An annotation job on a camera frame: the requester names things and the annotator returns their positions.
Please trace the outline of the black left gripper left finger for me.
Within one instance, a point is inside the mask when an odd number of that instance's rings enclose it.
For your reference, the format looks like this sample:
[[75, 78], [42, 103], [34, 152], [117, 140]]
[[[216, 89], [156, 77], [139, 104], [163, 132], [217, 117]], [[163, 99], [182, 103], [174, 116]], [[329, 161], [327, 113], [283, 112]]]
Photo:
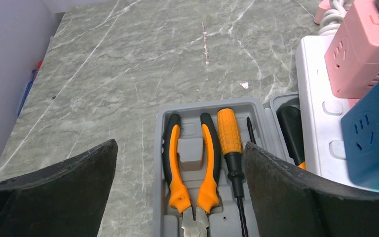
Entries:
[[95, 237], [114, 180], [118, 145], [0, 182], [0, 237]]

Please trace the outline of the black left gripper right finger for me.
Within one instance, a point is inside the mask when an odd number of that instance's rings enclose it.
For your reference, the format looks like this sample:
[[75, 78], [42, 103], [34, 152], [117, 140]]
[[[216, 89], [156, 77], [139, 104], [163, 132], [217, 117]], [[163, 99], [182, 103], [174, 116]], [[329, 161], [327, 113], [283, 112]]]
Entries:
[[379, 193], [340, 184], [248, 142], [245, 175], [262, 237], [379, 237]]

